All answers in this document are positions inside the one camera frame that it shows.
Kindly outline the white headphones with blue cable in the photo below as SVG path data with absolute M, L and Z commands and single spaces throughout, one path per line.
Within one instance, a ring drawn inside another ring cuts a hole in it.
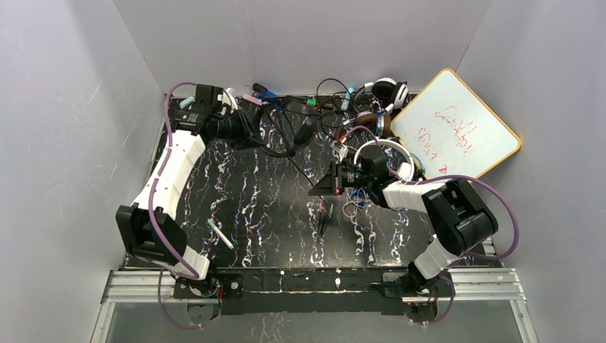
M 422 195 L 426 189 L 415 176 L 412 155 L 390 139 L 362 144 L 343 161 L 343 185 L 358 189 L 365 199 L 395 212 L 427 213 Z

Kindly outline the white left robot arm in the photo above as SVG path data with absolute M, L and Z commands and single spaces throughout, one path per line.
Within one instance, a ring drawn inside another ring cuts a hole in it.
M 116 223 L 127 254 L 167 268 L 172 274 L 203 280 L 209 259 L 187 244 L 176 222 L 186 182 L 214 139 L 233 149 L 262 146 L 262 139 L 234 97 L 231 88 L 195 84 L 193 100 L 170 113 L 172 93 L 164 101 L 167 141 L 144 188 L 130 205 L 116 211 Z

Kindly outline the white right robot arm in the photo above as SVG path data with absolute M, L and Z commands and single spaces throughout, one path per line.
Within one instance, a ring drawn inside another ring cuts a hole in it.
M 494 214 L 469 182 L 406 181 L 388 166 L 381 148 L 370 145 L 360 154 L 360 161 L 332 161 L 308 194 L 340 195 L 346 188 L 358 188 L 385 209 L 425 213 L 436 237 L 407 266 L 403 280 L 412 286 L 435 280 L 451 263 L 497 232 Z

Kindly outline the black headphones with cable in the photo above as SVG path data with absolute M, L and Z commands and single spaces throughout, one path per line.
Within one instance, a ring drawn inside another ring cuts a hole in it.
M 318 119 L 319 115 L 312 106 L 292 96 L 276 97 L 263 102 L 253 116 L 255 129 L 261 129 L 262 122 L 266 120 L 279 135 L 280 148 L 275 149 L 271 142 L 263 143 L 261 150 L 264 154 L 291 162 L 311 187 L 317 183 L 311 180 L 294 158 L 316 138 L 319 132 Z

